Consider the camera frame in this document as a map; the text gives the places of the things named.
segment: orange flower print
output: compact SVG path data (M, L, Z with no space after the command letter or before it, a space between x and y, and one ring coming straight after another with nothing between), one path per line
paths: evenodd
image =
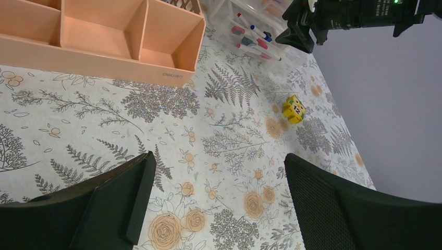
M209 199L214 199L216 201L224 199L221 195L218 195L218 190L216 190L219 187L219 184L214 187L211 187L209 181L206 179L206 183L204 185L205 185L204 190L208 194Z
M255 178L257 180L261 180L263 177L264 177L264 175L262 174L262 170L261 169L255 170Z
M212 171L212 173L221 172L221 170L218 170L218 165L218 163L213 163L212 167L209 170Z
M61 130L59 128L52 128L51 131L49 131L48 129L39 129L42 132L47 132L50 136L55 137L55 138L60 138L60 133Z
M204 116L208 116L213 119L215 117L215 113L213 112L213 109L206 108L206 113L204 114Z
M310 90L312 91L313 96L315 97L319 97L321 94L319 93L319 91L316 89L316 86L311 86Z
M181 242L181 224L177 216L158 215L149 226L149 239L155 250L175 249Z
M193 185L191 183L189 183L189 182L184 183L181 186L181 194L183 196L190 196L190 195L194 194L194 192L193 192Z
M259 219L264 213L261 197L256 192L248 193L244 198L245 212L252 219Z
M281 128L279 127L279 123L276 122L274 119L267 118L265 120L265 127L271 137L275 139L281 138Z
M361 155L359 153L356 153L354 157L356 158L356 162L358 163L359 167L363 167L364 161L362 160Z
M190 171L193 171L193 167L195 166L194 161L194 156L189 153L189 151L184 151L182 149L180 149L181 154L183 155L181 157L182 160L179 160L180 163L184 163L187 164L187 173L190 173Z
M182 134L182 136L187 136L189 137L189 144L193 147L193 143L195 141L197 141L197 135L195 134L195 132L193 131L193 127L191 128L187 128L186 126L184 126L184 129L186 131L185 134Z
M261 125L262 125L262 122L261 121L256 121L255 119L253 119L253 124L257 127L257 128L260 128L261 127Z
M280 118L279 119L279 127L283 130L283 131L287 131L289 130L289 123L286 119L284 118Z
M208 193L208 197L209 199L216 199L218 195L216 195L216 192L214 190L210 190L210 192Z
M17 75L15 75L15 73L13 73L11 71L3 71L0 76L5 78L8 81L6 83L6 86L9 89L12 89L12 87L17 87L23 81L23 77L17 76Z
M273 106L272 106L272 110L273 110L273 112L275 112L275 113L279 113L278 105L273 105Z
M273 187L266 186L263 191L263 202L267 204L272 204L275 202L275 190L273 190Z
M316 90L318 91L319 94L322 94L322 87L321 86L317 85Z
M195 83L193 82L192 79L189 79L189 80L187 81L187 83L188 83L188 85L189 85L189 87L190 87L191 89L195 90Z
M191 232L201 231L204 225L204 214L197 209L190 210L187 215L181 219L181 226Z
M273 166L275 164L275 160L273 159L273 156L271 158L267 156L267 159L268 159L268 164L270 166Z

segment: organizer compartment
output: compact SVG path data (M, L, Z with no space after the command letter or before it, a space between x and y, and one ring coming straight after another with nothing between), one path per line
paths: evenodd
M0 34L58 45L60 10L24 0L0 1Z
M26 1L44 5L58 10L62 9L62 0L26 0Z
M204 29L201 15L149 0L141 62L195 71Z
M63 0L62 47L140 58L146 0Z
M181 87L205 20L198 0L172 2L0 0L0 65Z

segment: orange rose print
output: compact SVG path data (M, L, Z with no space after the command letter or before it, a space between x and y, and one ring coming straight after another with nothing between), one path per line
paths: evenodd
M356 158L356 162L358 163L359 167L363 167L364 161L362 160L361 155L359 153L356 153L354 157Z
M262 170L261 169L255 170L255 178L257 180L260 180L260 179L262 179L262 177L263 177Z
M171 214L158 215L149 226L149 239L155 250L175 249L181 242L180 231L178 217Z
M265 127L271 137L275 139L279 139L281 137L281 128L279 127L279 123L276 122L274 119L267 118L265 120Z
M244 209L250 218L261 218L264 212L261 197L256 192L248 193L244 198Z
M186 182L181 187L181 194L184 196L190 196L193 194L193 185L189 182Z
M204 224L204 214L199 210L191 210L181 219L181 226L191 232L201 231Z
M272 204L275 202L275 190L272 187L266 186L263 191L263 202Z

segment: table surface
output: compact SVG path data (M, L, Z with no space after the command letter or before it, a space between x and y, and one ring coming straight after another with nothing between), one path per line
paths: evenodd
M374 189L312 55L288 77L206 29L183 88L0 66L0 203L24 202L154 152L134 249L304 249L284 157ZM297 94L303 122L281 113Z

